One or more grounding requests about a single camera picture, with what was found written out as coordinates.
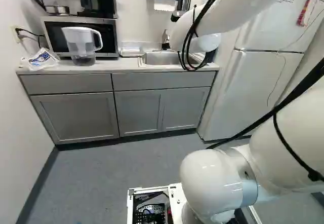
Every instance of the drawer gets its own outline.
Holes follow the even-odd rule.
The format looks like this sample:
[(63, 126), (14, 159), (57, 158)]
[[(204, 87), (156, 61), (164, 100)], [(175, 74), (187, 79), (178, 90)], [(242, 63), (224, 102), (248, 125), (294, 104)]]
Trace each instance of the drawer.
[(210, 87), (215, 73), (214, 71), (113, 73), (112, 80), (115, 91)]
[(111, 74), (45, 74), (20, 76), (29, 95), (111, 92)]

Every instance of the wall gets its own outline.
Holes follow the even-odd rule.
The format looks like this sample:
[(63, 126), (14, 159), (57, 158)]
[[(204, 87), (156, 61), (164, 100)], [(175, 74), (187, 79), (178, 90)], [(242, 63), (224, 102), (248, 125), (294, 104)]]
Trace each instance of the wall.
[(30, 0), (0, 3), (0, 223), (13, 224), (54, 145), (15, 74), (20, 58), (37, 43), (26, 40), (24, 48), (9, 29), (15, 24), (40, 32), (41, 13)]
[[(314, 36), (310, 46), (308, 47), (305, 56), (300, 62), (294, 76), (287, 85), (281, 100), (286, 98), (289, 93), (302, 81), (302, 79), (319, 63), (324, 57), (324, 21), (322, 21)], [(321, 78), (312, 88), (324, 88), (324, 78)]]
[[(171, 12), (155, 11), (154, 0), (116, 1), (120, 41), (161, 42), (163, 31), (172, 28)], [(200, 1), (191, 0), (191, 5)]]

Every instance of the electrical outlet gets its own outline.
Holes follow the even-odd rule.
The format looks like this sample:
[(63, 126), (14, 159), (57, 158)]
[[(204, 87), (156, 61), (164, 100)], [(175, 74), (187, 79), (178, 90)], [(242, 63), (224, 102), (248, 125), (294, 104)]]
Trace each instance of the electrical outlet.
[(15, 39), (16, 43), (20, 43), (21, 40), (20, 40), (20, 38), (18, 37), (18, 34), (17, 34), (16, 30), (15, 30), (16, 28), (19, 28), (19, 26), (17, 26), (17, 25), (12, 25), (12, 26), (10, 26), (10, 29), (11, 29), (12, 35), (14, 36), (14, 39)]

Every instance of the baseboard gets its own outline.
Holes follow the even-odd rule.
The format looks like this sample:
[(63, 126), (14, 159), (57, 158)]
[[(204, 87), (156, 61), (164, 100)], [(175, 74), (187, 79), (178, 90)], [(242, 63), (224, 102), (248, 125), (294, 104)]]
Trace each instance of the baseboard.
[(52, 166), (57, 158), (58, 153), (59, 153), (58, 149), (54, 147), (49, 157), (47, 158), (47, 161), (45, 162), (44, 167), (42, 168), (34, 186), (32, 187), (30, 194), (28, 195), (25, 205), (18, 216), (16, 224), (27, 223), (30, 213), (52, 169)]
[[(241, 137), (238, 137), (237, 139), (235, 140), (241, 140), (241, 139), (250, 139), (251, 138), (251, 135), (245, 135), (245, 136), (241, 136)], [(213, 139), (213, 140), (204, 140), (204, 143), (205, 144), (217, 144), (219, 142), (222, 142), (223, 140), (227, 140), (229, 138), (224, 138), (224, 139)]]
[(196, 129), (182, 129), (168, 132), (160, 132), (154, 134), (142, 134), (127, 136), (118, 139), (107, 139), (107, 140), (98, 140), (98, 141), (89, 141), (89, 142), (80, 142), (80, 143), (70, 143), (70, 144), (57, 144), (56, 147), (59, 151), (70, 151), (70, 150), (80, 150), (87, 148), (102, 147), (114, 144), (122, 144), (133, 141), (148, 140), (148, 139), (158, 139), (165, 137), (173, 137), (179, 135), (193, 134), (196, 132)]

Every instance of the robotic arm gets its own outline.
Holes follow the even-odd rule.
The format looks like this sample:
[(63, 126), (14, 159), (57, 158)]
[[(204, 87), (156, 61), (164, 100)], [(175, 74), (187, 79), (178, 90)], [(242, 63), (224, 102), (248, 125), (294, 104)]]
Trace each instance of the robotic arm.
[[(217, 48), (217, 33), (240, 27), (248, 20), (265, 10), (277, 0), (216, 0), (204, 15), (196, 29), (190, 52), (210, 52)], [(193, 14), (202, 11), (204, 5), (185, 13), (175, 24), (170, 36), (171, 49), (181, 51), (185, 37), (192, 26)]]
[[(192, 39), (190, 52), (215, 49), (215, 33), (241, 26), (275, 1), (216, 1), (197, 27), (198, 37)], [(203, 7), (197, 7), (195, 12), (199, 14)], [(193, 14), (191, 10), (177, 21), (170, 37), (172, 49), (182, 49)], [(324, 175), (323, 104), (324, 93), (311, 90), (276, 116), (276, 123), (290, 147), (321, 175)], [(180, 176), (187, 199), (182, 210), (184, 224), (227, 223), (240, 207), (293, 192), (324, 191), (323, 179), (311, 180), (305, 167), (283, 145), (272, 118), (258, 128), (249, 145), (189, 154), (182, 162)]]

